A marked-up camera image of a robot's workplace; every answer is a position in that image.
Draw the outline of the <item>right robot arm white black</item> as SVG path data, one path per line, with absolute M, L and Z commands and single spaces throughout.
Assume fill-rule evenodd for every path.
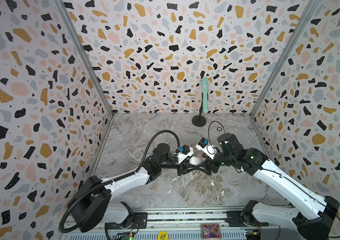
M 223 134 L 217 141 L 218 148 L 205 138 L 196 145 L 207 156 L 203 167 L 208 173 L 217 173 L 223 166 L 241 169 L 272 187 L 292 204 L 287 208 L 249 201 L 240 217 L 245 225 L 274 224 L 297 231 L 306 240 L 331 238 L 330 230 L 340 206 L 337 200 L 308 190 L 261 151 L 245 149 L 233 134 Z

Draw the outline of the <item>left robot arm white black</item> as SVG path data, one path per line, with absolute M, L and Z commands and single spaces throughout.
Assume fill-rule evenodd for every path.
M 182 175 L 202 162 L 194 156 L 192 147 L 184 145 L 173 154 L 168 144 L 159 144 L 153 154 L 144 159 L 139 170 L 111 179 L 99 179 L 97 176 L 87 179 L 68 203 L 59 230 L 68 233 L 79 229 L 85 233 L 102 221 L 128 228 L 135 222 L 134 211 L 125 202 L 113 204 L 113 199 L 154 181 L 161 175 L 162 169 L 176 169 Z

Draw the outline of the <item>pink white earbud case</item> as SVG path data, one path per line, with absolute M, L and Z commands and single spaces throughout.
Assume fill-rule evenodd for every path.
M 189 163 L 192 164 L 192 165 L 194 165 L 194 166 L 198 166 L 198 165 L 200 165 L 201 163 L 203 163 L 203 160 L 201 160 L 201 159 L 198 158 L 198 157 L 193 156 L 193 157 L 191 157 L 191 158 L 189 159 Z

